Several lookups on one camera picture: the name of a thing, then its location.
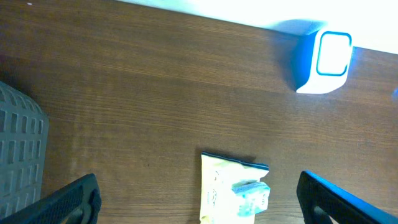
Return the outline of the teal Kleenex tissue pack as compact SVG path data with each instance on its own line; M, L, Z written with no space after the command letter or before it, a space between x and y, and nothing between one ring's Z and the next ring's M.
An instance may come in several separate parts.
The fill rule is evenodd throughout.
M271 188L265 182L250 182L232 188L238 201L239 217L251 217L268 209Z

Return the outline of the beige snack bag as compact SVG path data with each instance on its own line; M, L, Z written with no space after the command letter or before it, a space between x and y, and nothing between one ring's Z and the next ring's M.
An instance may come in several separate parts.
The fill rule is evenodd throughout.
M200 222L206 224L253 224L255 216L239 217L238 198L232 188L250 182L262 182L269 166L225 157L203 151L201 153Z

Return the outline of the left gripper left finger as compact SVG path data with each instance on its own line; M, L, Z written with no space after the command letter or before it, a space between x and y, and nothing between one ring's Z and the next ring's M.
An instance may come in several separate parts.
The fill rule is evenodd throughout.
M1 224L96 224L101 210L96 176L86 174L47 197L1 220Z

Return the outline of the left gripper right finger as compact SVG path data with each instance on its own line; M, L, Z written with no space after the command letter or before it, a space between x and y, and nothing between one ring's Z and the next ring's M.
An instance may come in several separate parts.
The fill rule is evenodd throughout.
M315 173L301 172L297 198L309 223L397 223L397 217L357 198Z

